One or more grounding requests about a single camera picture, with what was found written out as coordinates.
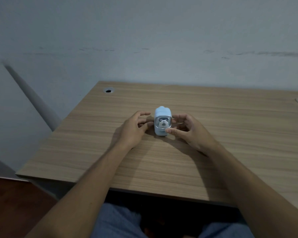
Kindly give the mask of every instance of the hand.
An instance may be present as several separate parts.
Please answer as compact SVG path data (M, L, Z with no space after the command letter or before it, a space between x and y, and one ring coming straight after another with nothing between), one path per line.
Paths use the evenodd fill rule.
M153 118L140 118L142 115L150 115L150 112L137 111L124 122L117 141L118 144L132 149L140 143L146 130L153 126Z
M172 117L172 122L179 124L175 128L167 128L166 132L168 134L184 139L191 147L205 155L217 148L219 143L193 116L190 114L175 114Z

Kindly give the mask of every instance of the left hand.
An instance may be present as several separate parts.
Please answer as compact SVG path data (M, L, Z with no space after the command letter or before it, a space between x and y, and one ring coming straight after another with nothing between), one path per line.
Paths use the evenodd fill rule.
M140 118L142 115L150 115L150 112L137 111L124 122L117 144L132 149L140 143L146 130L153 126L153 118Z

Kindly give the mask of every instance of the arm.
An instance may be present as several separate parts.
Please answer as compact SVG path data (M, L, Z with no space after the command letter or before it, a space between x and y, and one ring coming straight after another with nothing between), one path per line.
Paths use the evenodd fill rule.
M255 237L298 237L298 209L265 184L188 114L167 132L183 138L214 163Z
M153 125L138 111L127 119L116 144L83 175L78 183L40 220L26 238L88 238L120 162Z

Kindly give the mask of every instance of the wood grain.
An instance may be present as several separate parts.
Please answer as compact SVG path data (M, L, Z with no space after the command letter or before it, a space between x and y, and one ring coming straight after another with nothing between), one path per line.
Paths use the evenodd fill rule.
M115 92L106 94L105 87ZM99 82L18 175L76 182L137 110L191 113L237 159L298 207L298 92ZM113 188L232 204L213 164L151 130L124 158Z

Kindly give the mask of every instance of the blue jeans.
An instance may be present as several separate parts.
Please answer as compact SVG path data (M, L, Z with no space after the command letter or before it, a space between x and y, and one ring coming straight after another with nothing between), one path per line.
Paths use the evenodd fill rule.
M147 238L140 228L141 215L126 207L104 203L91 238ZM245 222L214 222L203 227L199 238L254 238Z

